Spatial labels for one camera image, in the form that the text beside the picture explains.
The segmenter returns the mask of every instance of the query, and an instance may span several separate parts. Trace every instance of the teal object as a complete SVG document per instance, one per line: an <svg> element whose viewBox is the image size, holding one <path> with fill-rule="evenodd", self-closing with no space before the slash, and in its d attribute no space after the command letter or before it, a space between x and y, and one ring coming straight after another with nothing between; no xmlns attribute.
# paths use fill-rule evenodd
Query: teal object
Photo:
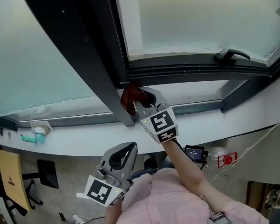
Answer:
<svg viewBox="0 0 280 224"><path fill-rule="evenodd" d="M35 137L41 143L43 143L45 141L45 136L41 133L36 134Z"/></svg>
<svg viewBox="0 0 280 224"><path fill-rule="evenodd" d="M22 136L21 138L22 138L22 141L24 141L24 142L29 142L29 143L34 143L34 144L37 143L36 137Z"/></svg>

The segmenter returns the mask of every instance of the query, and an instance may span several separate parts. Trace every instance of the frosted glass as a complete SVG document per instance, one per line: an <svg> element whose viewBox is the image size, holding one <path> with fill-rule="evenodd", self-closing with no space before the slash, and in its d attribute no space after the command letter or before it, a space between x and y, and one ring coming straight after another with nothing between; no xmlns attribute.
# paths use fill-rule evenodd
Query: frosted glass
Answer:
<svg viewBox="0 0 280 224"><path fill-rule="evenodd" d="M84 104L82 112L73 100ZM41 118L42 113L54 117L58 109L52 104L64 115L67 109L71 115L109 111L54 46L25 1L0 0L0 116L24 112L29 118Z"/></svg>
<svg viewBox="0 0 280 224"><path fill-rule="evenodd" d="M229 48L266 60L280 44L280 0L118 2L132 60L143 54L215 53Z"/></svg>
<svg viewBox="0 0 280 224"><path fill-rule="evenodd" d="M220 89L227 80L151 85L164 96L170 105L222 99Z"/></svg>

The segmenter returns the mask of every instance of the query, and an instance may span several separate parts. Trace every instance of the cable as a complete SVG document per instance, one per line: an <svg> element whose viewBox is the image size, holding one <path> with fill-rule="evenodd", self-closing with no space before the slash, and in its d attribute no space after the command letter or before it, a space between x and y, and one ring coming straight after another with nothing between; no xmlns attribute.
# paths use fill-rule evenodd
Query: cable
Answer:
<svg viewBox="0 0 280 224"><path fill-rule="evenodd" d="M91 219L91 220L89 220L88 222L86 222L85 224L87 224L87 223L89 223L89 222L91 222L91 221L98 220L98 219L100 219L100 218L105 218L105 217L97 217L97 218Z"/></svg>
<svg viewBox="0 0 280 224"><path fill-rule="evenodd" d="M234 164L232 166L227 166L226 168L224 168L220 173L218 173L211 181L210 183L212 183L221 173L225 172L228 168L233 168L234 166L236 166L236 164L238 163L238 161L252 148L254 148L258 143L260 143L266 136L269 135L270 132L272 132L275 128L277 128L280 125L280 123L274 125L264 136L262 136L256 143L254 143L251 147L248 147L245 149L245 151L243 152L243 154L241 156L239 156L234 162Z"/></svg>
<svg viewBox="0 0 280 224"><path fill-rule="evenodd" d="M82 216L80 213L75 212L75 211L74 211L73 213L69 214L69 215L65 215L64 217L70 217L70 216L73 216L74 214L76 214L76 215L79 216L79 217L83 217L83 218L87 219L88 221L87 221L86 223L89 223L90 221L96 221L97 219L103 218L103 217L98 217L98 218L85 217L85 216ZM47 219L48 221L54 222L54 223L57 223L57 222L62 221L62 219L48 219L48 218L47 218L46 216L44 216L44 215L37 215L37 216L43 217L43 218Z"/></svg>
<svg viewBox="0 0 280 224"><path fill-rule="evenodd" d="M178 147L186 154L186 152L184 151L184 149L182 148L182 146L179 144L179 142L177 141L176 138L173 138L172 141L174 141L174 143L176 143L178 145ZM208 156L209 153L207 153L206 157L205 157L205 160L202 162L202 165L201 165L201 168L200 170L202 170L204 168L204 165L207 163L206 159L207 159L207 156Z"/></svg>

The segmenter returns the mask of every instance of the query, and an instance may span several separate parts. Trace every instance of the sleeve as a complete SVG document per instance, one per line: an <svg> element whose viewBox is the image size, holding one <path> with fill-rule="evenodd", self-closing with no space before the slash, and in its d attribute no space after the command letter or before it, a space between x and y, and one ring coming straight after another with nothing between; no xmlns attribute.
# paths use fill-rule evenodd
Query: sleeve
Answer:
<svg viewBox="0 0 280 224"><path fill-rule="evenodd" d="M268 224L265 219L255 209L239 202L230 202L222 210L226 217L233 224Z"/></svg>

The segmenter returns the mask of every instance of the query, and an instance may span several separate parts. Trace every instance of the window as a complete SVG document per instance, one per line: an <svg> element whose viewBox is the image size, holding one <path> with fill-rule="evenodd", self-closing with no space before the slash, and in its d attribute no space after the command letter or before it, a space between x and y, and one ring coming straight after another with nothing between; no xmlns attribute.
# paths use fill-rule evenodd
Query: window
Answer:
<svg viewBox="0 0 280 224"><path fill-rule="evenodd" d="M280 0L117 0L130 61L230 48L268 63L280 45Z"/></svg>
<svg viewBox="0 0 280 224"><path fill-rule="evenodd" d="M132 126L136 81L176 115L227 112L279 77L280 0L0 0L0 116L17 127Z"/></svg>
<svg viewBox="0 0 280 224"><path fill-rule="evenodd" d="M16 121L110 112L24 0L0 0L0 116Z"/></svg>

